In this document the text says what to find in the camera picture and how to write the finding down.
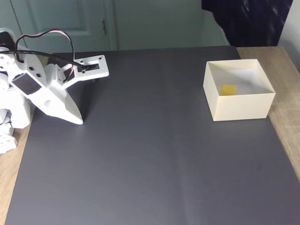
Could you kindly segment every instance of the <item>yellow sponge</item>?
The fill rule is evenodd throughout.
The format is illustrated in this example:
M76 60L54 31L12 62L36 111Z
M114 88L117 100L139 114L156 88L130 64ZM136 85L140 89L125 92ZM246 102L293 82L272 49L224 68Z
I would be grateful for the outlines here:
M223 84L221 89L221 96L224 95L236 95L236 86L229 85L229 84Z

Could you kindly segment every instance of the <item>dark gray mat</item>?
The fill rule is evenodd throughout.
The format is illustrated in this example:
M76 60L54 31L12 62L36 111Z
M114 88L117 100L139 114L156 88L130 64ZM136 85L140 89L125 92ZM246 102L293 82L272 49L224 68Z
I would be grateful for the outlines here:
M69 90L82 126L36 111L7 225L300 224L269 118L212 121L205 63L239 59L235 48L105 56L108 78Z

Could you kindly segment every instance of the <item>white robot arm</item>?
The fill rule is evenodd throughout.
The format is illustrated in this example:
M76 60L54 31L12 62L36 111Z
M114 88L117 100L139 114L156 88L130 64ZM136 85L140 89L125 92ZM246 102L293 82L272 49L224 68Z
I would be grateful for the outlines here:
M29 125L28 99L49 116L83 124L80 111L66 88L78 81L109 75L103 55L76 59L63 68L56 64L43 68L36 56L38 52L17 46L16 41L11 30L0 28L0 154L16 147L13 128ZM68 79L64 72L70 68L74 76Z
M20 62L15 54L9 53L13 52L12 47L9 48L9 43L16 42L13 32L8 29L0 29L0 40L1 35L7 36L2 38L6 39L7 44L0 47L0 71L7 72L9 84L30 99L45 114L75 124L82 124L83 120L79 109L66 88L78 81L108 76L105 56L99 55L75 60L80 67L76 66L74 77L64 82L66 78L64 71L71 68L70 64L63 68L49 64L43 68L34 54L22 54Z

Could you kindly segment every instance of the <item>door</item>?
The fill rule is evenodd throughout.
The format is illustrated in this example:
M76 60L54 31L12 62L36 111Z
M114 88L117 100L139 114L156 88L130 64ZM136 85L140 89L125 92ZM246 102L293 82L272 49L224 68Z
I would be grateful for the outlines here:
M109 38L106 26L105 1L11 0L22 34L64 30L72 38L75 52L111 50L112 38ZM71 52L68 39L59 33L49 33L39 38L26 37L25 43L29 49L36 51Z
M0 28L11 29L16 37L22 35L10 0L0 0Z

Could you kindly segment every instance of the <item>open box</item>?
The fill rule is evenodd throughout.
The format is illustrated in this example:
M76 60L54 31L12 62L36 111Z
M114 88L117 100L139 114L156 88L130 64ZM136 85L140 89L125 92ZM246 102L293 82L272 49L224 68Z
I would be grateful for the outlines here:
M236 95L221 96L224 84L234 85ZM203 88L214 121L266 118L275 97L258 60L207 62Z

